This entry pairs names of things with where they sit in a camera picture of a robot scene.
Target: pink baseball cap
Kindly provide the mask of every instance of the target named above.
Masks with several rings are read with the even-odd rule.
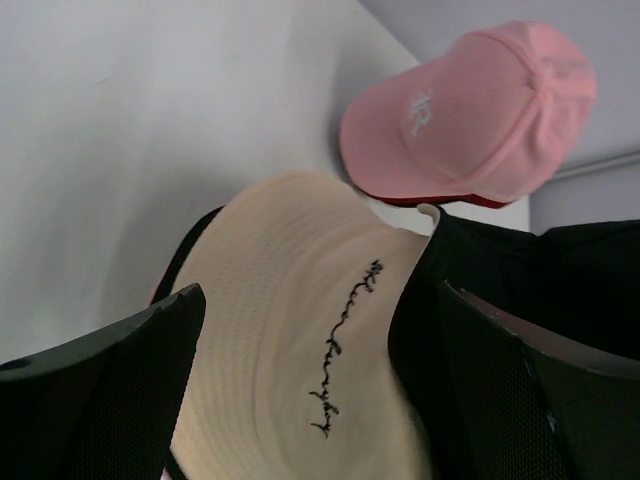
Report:
[[[499,208],[560,167],[595,98],[593,66],[566,35],[510,22],[365,91],[342,119],[340,149],[373,198]]]

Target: white surface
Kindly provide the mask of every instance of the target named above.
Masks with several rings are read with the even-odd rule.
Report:
[[[590,57],[599,100],[568,158],[593,161],[640,150],[640,2],[637,0],[362,0],[421,62],[461,34],[510,20],[536,20],[567,33]]]
[[[143,308],[247,185],[339,173],[345,105],[414,64],[345,0],[4,1],[0,45],[0,363]],[[483,219],[526,228],[525,203]]]

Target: baseball cap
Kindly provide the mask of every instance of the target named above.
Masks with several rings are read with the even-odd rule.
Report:
[[[594,69],[566,35],[510,22],[366,90],[343,116],[341,154],[378,200],[498,208],[559,168],[595,97]]]
[[[640,478],[640,220],[538,236],[418,209],[437,227],[388,347],[442,478]]]
[[[306,172],[244,190],[194,229],[160,284],[196,282],[207,298],[171,468],[188,480],[431,478],[387,351],[429,237]]]

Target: black cursive embroidery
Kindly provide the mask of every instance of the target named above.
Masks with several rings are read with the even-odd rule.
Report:
[[[333,363],[334,355],[338,356],[342,354],[342,347],[336,340],[336,332],[338,329],[349,320],[349,314],[351,309],[355,306],[355,298],[358,296],[358,292],[364,289],[367,293],[372,293],[374,288],[372,285],[376,283],[376,276],[382,271],[384,267],[380,263],[380,260],[371,262],[369,269],[365,272],[365,276],[362,277],[362,281],[356,283],[349,293],[349,300],[340,314],[340,321],[336,323],[329,334],[329,338],[325,343],[329,346],[327,353],[324,355],[324,362],[322,362],[322,371],[324,372],[324,379],[320,384],[320,391],[309,392],[309,395],[317,397],[322,402],[322,410],[324,411],[324,423],[311,423],[312,427],[320,429],[325,438],[329,438],[331,433],[331,419],[334,415],[340,415],[340,410],[333,403],[331,403],[331,376],[329,374],[329,367]]]

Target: cap seam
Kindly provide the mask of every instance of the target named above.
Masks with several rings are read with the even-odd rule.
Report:
[[[503,163],[505,156],[509,153],[509,151],[511,151],[513,144],[517,142],[517,140],[513,138],[514,132],[522,128],[521,125],[525,122],[525,120],[533,115],[535,105],[539,103],[538,100],[543,96],[543,94],[544,94],[543,91],[534,92],[534,95],[529,99],[529,101],[527,102],[527,105],[522,110],[522,113],[520,114],[519,118],[516,120],[512,128],[505,135],[501,144],[498,146],[498,148],[494,150],[493,154],[489,155],[489,161],[484,162],[474,171],[462,177],[461,181],[466,180],[466,181],[474,182],[475,180],[477,180],[478,177],[482,177],[490,174],[496,168],[498,168],[499,165]],[[478,195],[480,194],[475,188],[473,188],[473,191]],[[509,200],[509,201],[514,200],[511,197],[496,198],[495,195],[485,194],[485,193],[482,193],[482,196],[485,198],[488,198],[489,200],[494,200],[498,202],[502,202],[506,200]]]
[[[529,86],[529,85],[513,85],[511,87],[495,88],[495,89],[489,90],[489,91],[467,93],[465,95],[461,95],[461,96],[458,96],[458,97],[451,97],[451,98],[448,98],[446,100],[443,100],[442,104],[448,104],[449,102],[453,102],[453,101],[456,101],[456,100],[465,100],[467,98],[472,98],[472,97],[482,97],[482,96],[496,95],[496,94],[499,94],[499,93],[504,93],[504,92],[509,92],[511,90],[516,90],[518,88],[527,88],[527,89],[531,90],[531,92],[533,94],[535,94],[535,90],[533,90],[531,88],[531,86]]]
[[[473,35],[477,35],[480,37],[489,38],[494,40],[505,47],[507,47],[511,52],[516,56],[518,60],[523,64],[523,66],[529,71],[532,75],[539,75],[540,69],[538,69],[536,62],[527,54],[526,50],[515,42],[512,42],[506,35],[501,35],[496,32],[475,32]]]

